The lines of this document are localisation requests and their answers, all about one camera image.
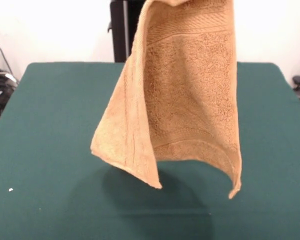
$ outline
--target white wall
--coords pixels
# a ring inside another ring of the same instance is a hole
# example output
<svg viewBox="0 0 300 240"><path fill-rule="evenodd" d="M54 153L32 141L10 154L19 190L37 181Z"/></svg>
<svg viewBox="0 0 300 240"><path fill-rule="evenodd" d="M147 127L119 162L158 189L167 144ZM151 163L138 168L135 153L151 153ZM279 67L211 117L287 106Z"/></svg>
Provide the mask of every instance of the white wall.
<svg viewBox="0 0 300 240"><path fill-rule="evenodd" d="M300 0L234 2L238 61L273 62L288 82L300 74ZM32 62L113 62L109 4L0 0L0 46L16 77Z"/></svg>

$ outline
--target towel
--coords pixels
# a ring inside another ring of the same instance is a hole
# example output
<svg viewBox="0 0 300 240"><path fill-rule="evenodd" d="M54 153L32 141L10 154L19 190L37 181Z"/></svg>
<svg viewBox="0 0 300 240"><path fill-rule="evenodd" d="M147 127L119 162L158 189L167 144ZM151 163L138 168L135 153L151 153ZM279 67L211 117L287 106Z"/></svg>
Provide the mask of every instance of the towel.
<svg viewBox="0 0 300 240"><path fill-rule="evenodd" d="M157 161L198 160L241 187L233 0L146 0L91 151L154 188Z"/></svg>

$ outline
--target black cable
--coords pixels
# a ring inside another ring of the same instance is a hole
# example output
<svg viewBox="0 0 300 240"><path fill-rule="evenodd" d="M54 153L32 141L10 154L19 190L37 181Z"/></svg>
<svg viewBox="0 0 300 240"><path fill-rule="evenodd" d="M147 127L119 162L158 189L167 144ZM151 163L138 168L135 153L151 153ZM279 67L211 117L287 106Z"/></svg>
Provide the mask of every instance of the black cable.
<svg viewBox="0 0 300 240"><path fill-rule="evenodd" d="M9 69L10 73L13 75L13 72L12 72L12 70L11 70L11 67L10 67L10 65L9 65L9 63L8 63L8 61L7 61L7 59L6 59L6 56L5 56L4 52L2 51L1 47L0 47L0 53L2 54L2 57L3 57L3 59L4 59L5 63L6 63L6 65L7 65L7 67L8 67L8 69Z"/></svg>

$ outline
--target table surface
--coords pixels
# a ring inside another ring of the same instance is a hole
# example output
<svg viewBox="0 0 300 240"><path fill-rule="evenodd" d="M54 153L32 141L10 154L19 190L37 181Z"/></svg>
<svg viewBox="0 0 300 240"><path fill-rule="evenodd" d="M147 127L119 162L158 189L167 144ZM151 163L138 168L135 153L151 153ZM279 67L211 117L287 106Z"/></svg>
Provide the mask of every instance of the table surface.
<svg viewBox="0 0 300 240"><path fill-rule="evenodd" d="M238 63L232 200L228 177L204 163L159 163L157 190L91 155L122 67L27 68L0 119L0 240L300 239L300 101L275 65Z"/></svg>

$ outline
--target green table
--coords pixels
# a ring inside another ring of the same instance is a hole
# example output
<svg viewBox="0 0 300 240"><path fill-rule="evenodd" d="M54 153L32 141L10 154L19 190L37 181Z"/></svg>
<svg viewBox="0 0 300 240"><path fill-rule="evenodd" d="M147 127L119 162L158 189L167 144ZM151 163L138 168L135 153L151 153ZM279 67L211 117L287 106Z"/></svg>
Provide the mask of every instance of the green table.
<svg viewBox="0 0 300 240"><path fill-rule="evenodd" d="M27 68L0 119L0 240L300 240L300 102L275 65L238 63L233 200L204 163L160 163L156 190L91 155L122 67Z"/></svg>

